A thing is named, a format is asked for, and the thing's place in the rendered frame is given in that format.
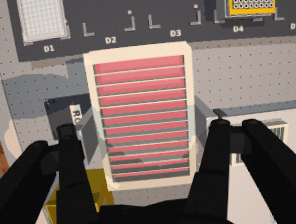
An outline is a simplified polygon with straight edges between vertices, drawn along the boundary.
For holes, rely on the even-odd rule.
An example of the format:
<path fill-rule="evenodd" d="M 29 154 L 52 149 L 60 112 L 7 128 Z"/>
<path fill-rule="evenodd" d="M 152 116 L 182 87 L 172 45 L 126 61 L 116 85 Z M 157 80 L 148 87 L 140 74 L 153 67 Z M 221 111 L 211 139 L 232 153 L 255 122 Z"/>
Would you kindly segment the cream trough reservoir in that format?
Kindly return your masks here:
<path fill-rule="evenodd" d="M 285 144 L 287 144 L 288 123 L 280 119 L 264 120 L 263 122 L 275 135 L 277 135 Z M 231 126 L 242 126 L 240 124 L 231 124 Z M 230 154 L 230 165 L 245 165 L 240 154 Z"/>

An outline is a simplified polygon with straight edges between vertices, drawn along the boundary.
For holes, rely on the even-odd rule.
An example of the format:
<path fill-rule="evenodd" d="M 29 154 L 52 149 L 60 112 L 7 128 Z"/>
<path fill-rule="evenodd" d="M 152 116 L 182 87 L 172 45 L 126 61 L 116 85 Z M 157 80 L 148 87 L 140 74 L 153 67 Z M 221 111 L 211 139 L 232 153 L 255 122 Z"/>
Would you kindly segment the dark grey square pad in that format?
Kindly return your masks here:
<path fill-rule="evenodd" d="M 56 127 L 76 123 L 92 106 L 90 93 L 45 99 L 44 105 L 54 140 L 59 140 Z"/>

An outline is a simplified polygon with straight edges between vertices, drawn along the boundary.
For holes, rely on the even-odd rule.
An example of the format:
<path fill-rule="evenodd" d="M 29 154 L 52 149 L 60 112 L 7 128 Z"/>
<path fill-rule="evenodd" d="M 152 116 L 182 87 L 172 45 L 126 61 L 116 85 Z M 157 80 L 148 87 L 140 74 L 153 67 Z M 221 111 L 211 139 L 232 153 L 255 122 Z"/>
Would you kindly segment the yellow tip rack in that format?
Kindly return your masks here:
<path fill-rule="evenodd" d="M 275 0 L 216 0 L 217 20 L 252 19 L 275 13 Z"/>

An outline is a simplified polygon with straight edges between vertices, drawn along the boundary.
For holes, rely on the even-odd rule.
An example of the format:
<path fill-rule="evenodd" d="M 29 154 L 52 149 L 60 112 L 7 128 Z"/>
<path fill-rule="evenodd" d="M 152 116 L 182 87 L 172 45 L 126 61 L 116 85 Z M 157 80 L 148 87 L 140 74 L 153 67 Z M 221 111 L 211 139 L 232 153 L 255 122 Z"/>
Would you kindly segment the grey perforated base plate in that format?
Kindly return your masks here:
<path fill-rule="evenodd" d="M 0 0 L 0 79 L 23 152 L 55 145 L 44 100 L 88 94 L 83 54 L 18 63 L 6 0 Z M 186 42 L 194 95 L 227 115 L 296 107 L 296 35 Z M 191 184 L 112 191 L 114 205 L 188 198 Z"/>

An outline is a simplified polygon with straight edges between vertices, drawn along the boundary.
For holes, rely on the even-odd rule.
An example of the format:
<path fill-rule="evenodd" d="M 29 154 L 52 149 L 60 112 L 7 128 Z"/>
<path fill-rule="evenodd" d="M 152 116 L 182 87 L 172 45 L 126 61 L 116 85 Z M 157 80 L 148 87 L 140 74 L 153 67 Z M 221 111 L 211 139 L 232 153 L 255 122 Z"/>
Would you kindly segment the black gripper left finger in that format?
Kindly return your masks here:
<path fill-rule="evenodd" d="M 92 106 L 56 131 L 58 144 L 31 143 L 0 178 L 0 224 L 36 224 L 58 171 L 57 224 L 101 224 L 85 169 L 99 144 Z"/>

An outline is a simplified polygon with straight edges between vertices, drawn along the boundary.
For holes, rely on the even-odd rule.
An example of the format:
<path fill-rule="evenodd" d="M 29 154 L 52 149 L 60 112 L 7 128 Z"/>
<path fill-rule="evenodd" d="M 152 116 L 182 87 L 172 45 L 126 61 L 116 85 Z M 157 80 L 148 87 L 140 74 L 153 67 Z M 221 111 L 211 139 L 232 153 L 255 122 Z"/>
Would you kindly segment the white flat shelf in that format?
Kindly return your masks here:
<path fill-rule="evenodd" d="M 296 107 L 235 115 L 227 115 L 220 108 L 213 109 L 213 112 L 220 119 L 229 120 L 230 125 L 240 124 L 245 119 L 264 121 L 281 118 L 289 123 L 286 145 L 296 153 Z M 229 165 L 229 175 L 228 220 L 234 224 L 273 224 L 272 213 L 246 166 Z"/>

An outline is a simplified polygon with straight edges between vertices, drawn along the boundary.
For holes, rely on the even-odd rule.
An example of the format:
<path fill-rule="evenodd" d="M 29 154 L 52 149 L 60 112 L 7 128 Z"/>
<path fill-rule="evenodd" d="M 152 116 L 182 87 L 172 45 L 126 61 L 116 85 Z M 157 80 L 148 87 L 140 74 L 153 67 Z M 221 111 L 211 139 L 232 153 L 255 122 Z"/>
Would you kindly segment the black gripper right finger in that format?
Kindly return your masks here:
<path fill-rule="evenodd" d="M 230 153 L 240 154 L 276 223 L 296 224 L 296 154 L 259 120 L 231 126 L 196 95 L 194 112 L 204 152 L 177 224 L 227 224 Z"/>

